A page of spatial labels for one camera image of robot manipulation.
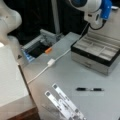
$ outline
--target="cable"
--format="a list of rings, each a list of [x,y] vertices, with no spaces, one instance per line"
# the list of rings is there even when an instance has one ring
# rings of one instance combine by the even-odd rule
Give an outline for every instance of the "cable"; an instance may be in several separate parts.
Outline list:
[[[87,23],[86,24],[86,26],[85,26],[85,28],[83,29],[83,31],[82,31],[82,33],[81,33],[81,35],[80,36],[82,36],[83,35],[83,33],[85,32],[85,30],[87,29],[87,26],[89,25],[89,23]]]
[[[30,84],[31,82],[33,82],[35,79],[37,79],[42,73],[44,73],[49,67],[45,67],[36,77],[34,77],[32,80],[30,80],[29,82],[27,82],[27,84]]]
[[[30,80],[29,82],[27,82],[27,84],[32,83],[34,80],[36,80],[40,75],[42,75],[48,68],[52,67],[56,61],[58,61],[59,59],[61,59],[63,56],[65,56],[68,52],[70,52],[70,49],[67,50],[64,54],[60,55],[58,58],[54,59],[50,59],[49,62],[47,63],[48,66],[45,67],[37,76],[35,76],[32,80]]]

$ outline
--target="table surface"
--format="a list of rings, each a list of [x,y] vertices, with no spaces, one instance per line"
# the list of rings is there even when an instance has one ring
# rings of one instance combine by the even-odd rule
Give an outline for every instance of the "table surface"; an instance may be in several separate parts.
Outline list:
[[[42,54],[24,68],[27,81],[35,77],[51,58],[57,58],[78,40],[80,36],[69,33],[53,46],[49,55]],[[52,85],[56,83],[75,103],[88,120],[118,120],[120,117],[120,64],[109,75],[88,69],[71,59],[69,52],[57,63],[39,76],[29,87],[45,120],[57,119],[52,103],[44,93],[49,90],[58,98]],[[104,92],[77,92],[77,87],[103,88]],[[49,107],[47,112],[42,105]]]

